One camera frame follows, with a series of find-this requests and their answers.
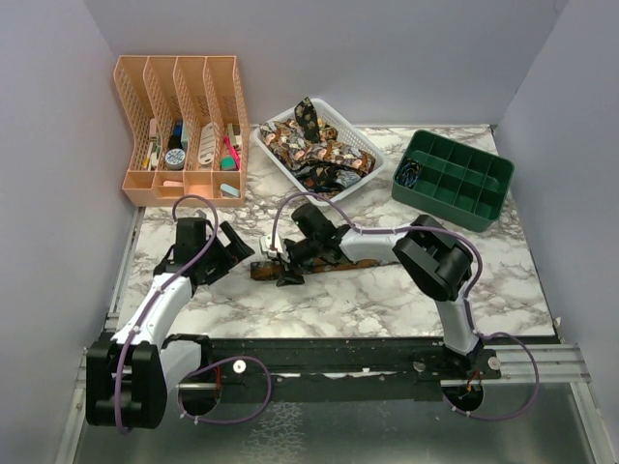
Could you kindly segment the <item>orange floral tie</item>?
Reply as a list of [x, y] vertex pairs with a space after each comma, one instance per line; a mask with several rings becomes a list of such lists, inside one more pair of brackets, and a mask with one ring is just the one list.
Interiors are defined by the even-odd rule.
[[250, 266], [250, 277], [254, 281], [274, 281], [278, 280], [281, 275], [287, 271], [291, 271], [295, 275], [305, 276], [312, 274], [321, 274], [327, 272], [343, 272], [351, 270], [360, 270], [379, 267], [380, 263], [376, 260], [365, 259], [355, 263], [337, 263], [330, 264], [321, 259], [312, 260], [309, 264], [300, 265], [297, 267], [291, 266], [288, 263], [281, 263], [276, 260], [255, 261]]

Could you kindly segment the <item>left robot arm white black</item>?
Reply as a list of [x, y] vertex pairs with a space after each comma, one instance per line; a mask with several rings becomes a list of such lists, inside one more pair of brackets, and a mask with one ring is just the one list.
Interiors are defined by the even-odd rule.
[[86, 355], [86, 420], [91, 425], [154, 429], [169, 392], [186, 376], [199, 382], [213, 372], [205, 344], [189, 335], [169, 337], [180, 310], [198, 287], [211, 285], [254, 254], [226, 221], [182, 217], [174, 244], [153, 271], [147, 296], [112, 336]]

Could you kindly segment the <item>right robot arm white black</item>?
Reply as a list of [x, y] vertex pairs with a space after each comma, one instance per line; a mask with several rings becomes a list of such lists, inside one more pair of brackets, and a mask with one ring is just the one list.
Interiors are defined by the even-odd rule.
[[306, 203], [291, 218], [303, 240], [281, 239], [274, 224], [261, 245], [263, 254], [282, 265], [279, 285], [303, 283], [301, 268], [315, 259], [330, 265], [363, 260], [399, 263], [436, 305], [444, 344], [439, 371], [465, 378], [478, 368], [484, 343], [476, 334], [468, 294], [483, 265], [479, 252], [467, 240], [428, 215], [392, 229], [357, 226], [349, 218], [335, 226], [315, 205]]

